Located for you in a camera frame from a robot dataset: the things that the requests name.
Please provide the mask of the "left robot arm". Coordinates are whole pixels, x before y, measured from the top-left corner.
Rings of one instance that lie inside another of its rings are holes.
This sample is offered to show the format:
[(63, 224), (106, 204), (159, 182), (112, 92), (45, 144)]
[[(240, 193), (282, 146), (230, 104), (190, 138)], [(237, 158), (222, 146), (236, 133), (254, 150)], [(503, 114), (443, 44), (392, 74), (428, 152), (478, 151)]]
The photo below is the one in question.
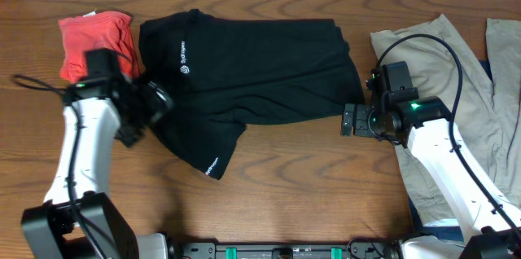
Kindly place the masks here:
[(136, 235), (111, 202), (116, 140), (130, 147), (173, 101), (157, 84), (89, 80), (67, 88), (18, 75), (28, 89), (56, 93), (66, 128), (59, 165), (40, 206), (25, 209), (24, 237), (36, 258), (170, 258), (166, 235)]

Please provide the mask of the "black t-shirt with logo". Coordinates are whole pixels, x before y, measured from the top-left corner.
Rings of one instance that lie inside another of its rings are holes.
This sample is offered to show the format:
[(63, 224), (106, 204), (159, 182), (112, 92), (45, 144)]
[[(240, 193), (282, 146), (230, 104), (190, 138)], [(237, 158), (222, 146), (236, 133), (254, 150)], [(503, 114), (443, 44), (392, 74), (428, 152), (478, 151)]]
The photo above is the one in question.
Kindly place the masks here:
[(249, 125), (338, 116), (364, 101), (349, 45), (331, 19), (226, 20), (193, 9), (144, 22), (138, 46), (142, 80), (173, 101), (152, 132), (215, 179)]

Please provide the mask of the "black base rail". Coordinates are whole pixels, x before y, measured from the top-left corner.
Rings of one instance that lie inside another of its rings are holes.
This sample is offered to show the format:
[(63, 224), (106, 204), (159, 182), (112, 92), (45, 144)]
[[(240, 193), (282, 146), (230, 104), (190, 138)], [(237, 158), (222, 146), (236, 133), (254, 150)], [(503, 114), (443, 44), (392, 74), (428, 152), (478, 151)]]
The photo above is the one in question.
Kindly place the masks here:
[(173, 244), (169, 256), (177, 259), (400, 259), (396, 243), (352, 239), (346, 244)]

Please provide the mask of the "khaki trousers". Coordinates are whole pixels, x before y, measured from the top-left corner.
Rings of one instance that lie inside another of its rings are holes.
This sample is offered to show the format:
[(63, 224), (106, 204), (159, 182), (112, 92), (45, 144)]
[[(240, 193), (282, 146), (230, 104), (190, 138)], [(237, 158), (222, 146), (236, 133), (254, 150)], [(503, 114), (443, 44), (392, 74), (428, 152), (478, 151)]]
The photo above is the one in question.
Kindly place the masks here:
[(455, 123), (481, 167), (515, 206), (520, 205), (520, 23), (489, 19), (483, 31), (484, 68), (445, 15), (370, 35), (384, 64), (405, 61), (421, 97), (451, 108), (458, 78), (462, 95)]

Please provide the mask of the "folded red t-shirt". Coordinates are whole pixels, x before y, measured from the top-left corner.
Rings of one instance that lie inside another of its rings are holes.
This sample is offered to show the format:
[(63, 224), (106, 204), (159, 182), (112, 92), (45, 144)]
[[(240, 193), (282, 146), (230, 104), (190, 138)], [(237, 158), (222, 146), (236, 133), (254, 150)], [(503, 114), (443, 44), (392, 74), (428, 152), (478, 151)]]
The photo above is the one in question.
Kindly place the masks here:
[(121, 71), (129, 78), (137, 78), (141, 72), (134, 49), (131, 21), (129, 15), (119, 11), (91, 12), (59, 20), (65, 53), (61, 78), (76, 83), (86, 77), (85, 53), (100, 48), (122, 54), (118, 57)]

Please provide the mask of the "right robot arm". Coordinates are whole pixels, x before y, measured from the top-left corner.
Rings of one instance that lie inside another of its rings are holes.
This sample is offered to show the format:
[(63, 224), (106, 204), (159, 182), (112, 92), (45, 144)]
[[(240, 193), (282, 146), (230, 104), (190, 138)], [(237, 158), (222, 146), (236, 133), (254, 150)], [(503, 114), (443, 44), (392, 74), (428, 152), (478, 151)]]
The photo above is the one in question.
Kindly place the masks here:
[(394, 103), (386, 110), (348, 103), (342, 133), (387, 139), (407, 148), (453, 211), (463, 243), (412, 235), (386, 247), (386, 258), (518, 258), (520, 210), (496, 187), (468, 149), (437, 97)]

